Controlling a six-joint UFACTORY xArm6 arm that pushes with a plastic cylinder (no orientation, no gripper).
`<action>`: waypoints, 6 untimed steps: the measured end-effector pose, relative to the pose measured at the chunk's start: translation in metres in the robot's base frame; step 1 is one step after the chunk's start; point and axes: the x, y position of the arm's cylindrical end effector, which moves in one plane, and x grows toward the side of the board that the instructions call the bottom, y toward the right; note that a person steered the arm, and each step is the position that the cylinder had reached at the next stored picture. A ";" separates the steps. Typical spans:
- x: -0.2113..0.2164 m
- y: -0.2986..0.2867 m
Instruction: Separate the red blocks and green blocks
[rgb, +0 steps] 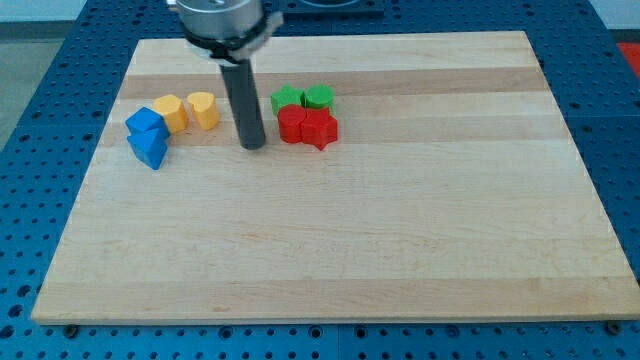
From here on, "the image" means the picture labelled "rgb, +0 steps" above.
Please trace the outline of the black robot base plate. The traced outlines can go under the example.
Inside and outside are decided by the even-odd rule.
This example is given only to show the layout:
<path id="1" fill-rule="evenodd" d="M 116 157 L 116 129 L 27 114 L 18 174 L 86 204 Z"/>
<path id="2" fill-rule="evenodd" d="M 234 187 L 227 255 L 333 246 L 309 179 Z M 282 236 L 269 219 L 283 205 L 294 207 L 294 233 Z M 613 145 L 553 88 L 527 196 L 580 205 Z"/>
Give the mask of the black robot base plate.
<path id="1" fill-rule="evenodd" d="M 382 15 L 384 0 L 272 0 L 272 9 L 289 16 Z"/>

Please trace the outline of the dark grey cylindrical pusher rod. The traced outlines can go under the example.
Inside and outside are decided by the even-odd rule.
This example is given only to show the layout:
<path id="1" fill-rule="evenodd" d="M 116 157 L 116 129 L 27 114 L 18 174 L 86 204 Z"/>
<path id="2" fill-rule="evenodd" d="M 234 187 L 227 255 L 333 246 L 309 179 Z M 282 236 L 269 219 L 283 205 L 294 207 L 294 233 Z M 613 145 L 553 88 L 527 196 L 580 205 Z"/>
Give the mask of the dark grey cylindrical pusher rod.
<path id="1" fill-rule="evenodd" d="M 247 150 L 263 147 L 266 135 L 251 61 L 222 66 L 221 73 L 240 145 Z"/>

